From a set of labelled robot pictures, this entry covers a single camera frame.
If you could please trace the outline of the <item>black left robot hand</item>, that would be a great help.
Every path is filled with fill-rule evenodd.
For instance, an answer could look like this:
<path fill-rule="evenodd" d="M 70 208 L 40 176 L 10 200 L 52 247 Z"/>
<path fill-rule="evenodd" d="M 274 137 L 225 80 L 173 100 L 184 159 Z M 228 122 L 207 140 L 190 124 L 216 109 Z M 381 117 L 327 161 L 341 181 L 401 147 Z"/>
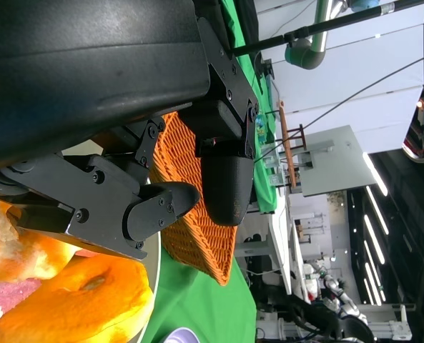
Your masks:
<path fill-rule="evenodd" d="M 141 260 L 203 200 L 233 227 L 257 98 L 192 1 L 0 1 L 0 200 L 18 227 Z"/>

